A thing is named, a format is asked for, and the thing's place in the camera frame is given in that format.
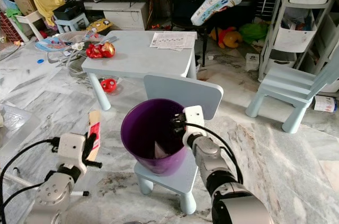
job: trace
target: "red toy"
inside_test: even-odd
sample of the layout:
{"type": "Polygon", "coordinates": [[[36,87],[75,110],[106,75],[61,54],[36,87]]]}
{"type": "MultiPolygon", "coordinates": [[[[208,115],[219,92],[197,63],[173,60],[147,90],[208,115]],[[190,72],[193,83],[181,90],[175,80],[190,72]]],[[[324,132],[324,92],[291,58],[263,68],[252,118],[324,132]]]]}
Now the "red toy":
{"type": "Polygon", "coordinates": [[[111,58],[115,54],[115,48],[113,44],[109,42],[97,46],[90,44],[86,49],[86,54],[90,58],[111,58]]]}
{"type": "Polygon", "coordinates": [[[117,83],[114,79],[105,79],[101,81],[100,84],[102,88],[104,89],[104,91],[107,93],[113,92],[117,87],[117,83]]]}

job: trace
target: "wire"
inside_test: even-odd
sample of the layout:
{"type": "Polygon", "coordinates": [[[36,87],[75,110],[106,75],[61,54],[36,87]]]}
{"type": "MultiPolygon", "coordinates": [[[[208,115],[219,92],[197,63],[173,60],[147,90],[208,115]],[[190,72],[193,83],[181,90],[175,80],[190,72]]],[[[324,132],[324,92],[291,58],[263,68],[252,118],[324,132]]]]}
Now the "wire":
{"type": "Polygon", "coordinates": [[[7,171],[7,169],[10,167],[10,165],[16,160],[18,159],[24,152],[28,151],[29,149],[33,148],[34,146],[37,146],[39,144],[43,144],[43,143],[52,143],[53,139],[46,139],[46,140],[41,140],[38,141],[36,143],[31,144],[30,146],[27,146],[26,148],[22,149],[21,151],[19,151],[3,168],[3,170],[1,171],[1,175],[0,175],[0,215],[1,215],[1,221],[2,224],[6,224],[6,217],[5,217],[5,207],[4,207],[4,196],[3,196],[3,182],[4,182],[4,176],[5,176],[5,172],[7,171]]]}
{"type": "Polygon", "coordinates": [[[243,184],[244,183],[244,180],[243,180],[243,174],[242,174],[242,171],[240,170],[239,166],[238,166],[238,162],[235,158],[235,155],[232,151],[232,149],[230,148],[230,146],[223,140],[223,138],[221,136],[219,136],[218,134],[216,134],[214,131],[211,131],[210,129],[204,127],[204,126],[200,126],[198,124],[194,124],[194,123],[185,123],[186,126],[192,126],[192,127],[196,127],[196,128],[199,128],[199,129],[202,129],[210,134],[212,134],[213,136],[215,136],[217,139],[219,139],[222,144],[225,146],[225,147],[221,147],[221,149],[223,149],[226,154],[228,155],[228,157],[232,160],[235,168],[236,168],[236,172],[237,172],[237,178],[238,178],[238,183],[240,184],[243,184]]]}
{"type": "Polygon", "coordinates": [[[28,190],[33,189],[33,188],[36,188],[36,187],[39,187],[39,186],[42,185],[42,184],[43,184],[43,183],[38,183],[38,184],[36,184],[36,185],[32,185],[32,186],[29,186],[29,187],[25,187],[25,188],[23,188],[23,189],[21,189],[21,190],[18,190],[17,192],[13,193],[13,194],[5,201],[5,203],[3,204],[2,207],[5,208],[6,205],[8,205],[8,203],[9,203],[13,198],[15,198],[16,196],[18,196],[20,193],[25,192],[25,191],[28,191],[28,190]]]}

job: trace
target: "yellow toy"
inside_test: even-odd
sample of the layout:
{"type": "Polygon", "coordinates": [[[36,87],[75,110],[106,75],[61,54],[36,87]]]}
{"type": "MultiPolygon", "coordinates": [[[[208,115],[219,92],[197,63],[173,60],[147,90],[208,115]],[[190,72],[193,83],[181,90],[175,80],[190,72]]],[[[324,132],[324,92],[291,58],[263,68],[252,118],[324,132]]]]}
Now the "yellow toy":
{"type": "MultiPolygon", "coordinates": [[[[222,30],[220,28],[217,28],[218,30],[218,46],[220,48],[225,48],[225,46],[228,46],[229,48],[237,48],[239,46],[240,42],[243,42],[243,37],[239,32],[236,32],[235,27],[229,27],[226,30],[222,30]]],[[[216,35],[216,29],[213,28],[211,33],[209,34],[209,37],[212,37],[214,40],[217,40],[216,35]]]]}

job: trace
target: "black chair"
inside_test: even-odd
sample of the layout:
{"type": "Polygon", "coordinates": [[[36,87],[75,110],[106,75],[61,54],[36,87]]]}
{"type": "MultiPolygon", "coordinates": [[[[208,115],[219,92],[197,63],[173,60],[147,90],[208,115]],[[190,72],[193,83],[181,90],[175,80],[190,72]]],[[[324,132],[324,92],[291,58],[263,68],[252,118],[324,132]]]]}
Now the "black chair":
{"type": "Polygon", "coordinates": [[[202,66],[205,66],[205,56],[207,48],[208,29],[211,29],[207,20],[203,25],[193,25],[191,22],[191,16],[201,6],[205,0],[169,0],[170,12],[171,12],[171,29],[174,26],[183,28],[185,31],[195,30],[197,33],[203,36],[202,46],[202,66]]]}

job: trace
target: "purple bucket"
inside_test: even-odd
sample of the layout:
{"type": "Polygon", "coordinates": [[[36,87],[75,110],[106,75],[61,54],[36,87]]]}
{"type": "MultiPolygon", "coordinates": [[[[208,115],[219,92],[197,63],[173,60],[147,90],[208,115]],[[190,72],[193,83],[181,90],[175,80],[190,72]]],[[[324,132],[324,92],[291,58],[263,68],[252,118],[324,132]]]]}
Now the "purple bucket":
{"type": "Polygon", "coordinates": [[[182,135],[174,133],[170,123],[183,109],[174,101],[157,98],[135,106],[122,122],[123,145],[137,161],[157,175],[175,173],[186,156],[182,135]],[[155,141],[169,156],[154,158],[155,141]]]}

